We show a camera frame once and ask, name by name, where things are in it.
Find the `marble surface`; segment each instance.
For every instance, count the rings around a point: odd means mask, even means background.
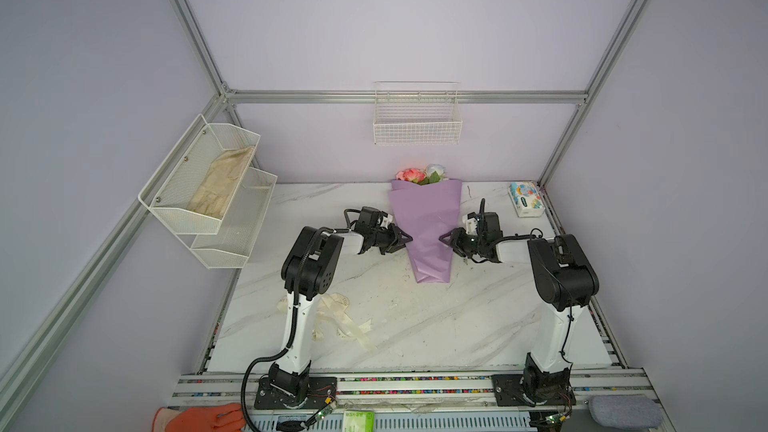
[[[540,228],[554,235],[546,216],[518,218],[507,194],[508,182],[467,182],[461,215],[496,212],[505,235]],[[390,212],[389,183],[278,184],[250,263],[245,266],[226,311],[208,371],[242,372],[256,357],[279,350],[285,313],[280,268],[303,226],[343,227],[342,211],[362,206]],[[451,281],[417,284],[405,249],[380,255],[343,255],[326,295],[349,299],[347,315],[355,324],[370,320],[367,336],[374,350],[337,333],[329,320],[318,320],[322,340],[312,344],[316,372],[393,370],[502,370],[519,368],[531,350],[541,317],[528,249],[519,243],[519,260],[475,264],[454,255]],[[605,362],[600,337],[590,321],[580,334],[590,350],[580,360]],[[266,371],[259,364],[255,372]]]

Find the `wire basket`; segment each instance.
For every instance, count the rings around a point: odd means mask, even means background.
[[[203,120],[204,126],[197,133],[192,144],[179,160],[174,170],[168,176],[165,183],[154,197],[149,198],[149,204],[145,203],[145,197],[149,184],[139,193],[139,200],[152,214],[157,217],[173,234],[208,234],[219,232],[223,221],[232,206],[234,197],[245,177],[244,173],[237,179],[235,194],[229,197],[224,207],[222,218],[206,216],[198,212],[187,210],[192,196],[205,180],[210,164],[226,150],[243,149],[253,146],[248,157],[251,162],[256,153],[256,145],[259,143],[259,134],[250,130],[241,129],[231,124],[211,124],[205,118],[198,116],[196,120]]]
[[[377,82],[373,141],[378,146],[458,144],[457,82]]]
[[[216,235],[197,235],[190,246],[208,268],[242,268],[254,250],[277,176],[249,167]]]

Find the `pink flower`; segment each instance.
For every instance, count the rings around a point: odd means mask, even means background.
[[[408,180],[410,182],[420,182],[426,177],[427,175],[424,173],[424,171],[418,170],[417,168],[407,168],[406,170],[401,170],[397,173],[397,176],[395,176],[395,178],[398,180]]]

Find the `green leaves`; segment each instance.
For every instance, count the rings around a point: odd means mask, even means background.
[[[420,186],[426,186],[427,184],[436,184],[440,182],[440,176],[437,172],[433,172],[429,177],[425,177],[423,180],[417,182]]]

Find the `purple wrapping paper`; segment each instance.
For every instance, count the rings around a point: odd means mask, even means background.
[[[413,237],[406,248],[417,283],[450,282],[453,250],[439,237],[456,228],[461,201],[460,180],[428,186],[392,181],[389,204],[398,227]]]

